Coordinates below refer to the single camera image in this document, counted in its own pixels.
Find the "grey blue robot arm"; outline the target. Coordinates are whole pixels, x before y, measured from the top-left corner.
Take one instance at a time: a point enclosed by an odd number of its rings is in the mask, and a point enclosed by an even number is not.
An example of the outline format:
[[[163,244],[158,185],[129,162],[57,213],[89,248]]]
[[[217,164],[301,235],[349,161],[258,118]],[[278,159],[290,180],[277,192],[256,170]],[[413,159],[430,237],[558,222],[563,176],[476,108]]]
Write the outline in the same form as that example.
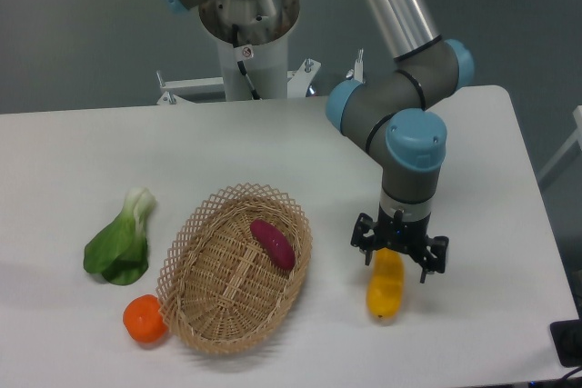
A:
[[[298,0],[165,0],[175,12],[196,10],[220,53],[229,101],[292,96],[286,39]],[[396,68],[367,85],[363,64],[326,103],[328,121],[382,169],[377,218],[361,214],[351,244],[364,255],[387,248],[410,256],[423,274],[443,273],[448,240],[429,236],[431,201],[446,156],[447,129],[432,107],[467,86],[470,52],[437,31],[423,0],[367,0]]]

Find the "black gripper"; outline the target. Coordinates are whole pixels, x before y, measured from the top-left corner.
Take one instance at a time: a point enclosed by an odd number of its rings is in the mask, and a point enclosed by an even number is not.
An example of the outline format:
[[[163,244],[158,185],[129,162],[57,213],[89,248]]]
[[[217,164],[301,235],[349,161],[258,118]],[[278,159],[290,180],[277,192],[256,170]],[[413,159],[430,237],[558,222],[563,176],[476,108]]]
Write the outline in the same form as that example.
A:
[[[365,257],[365,265],[370,265],[373,254],[381,249],[408,254],[421,266],[419,282],[424,284],[430,274],[443,274],[447,268],[449,238],[443,235],[434,238],[426,235],[430,214],[422,220],[399,222],[378,209],[378,220],[361,213],[355,222],[350,245]]]

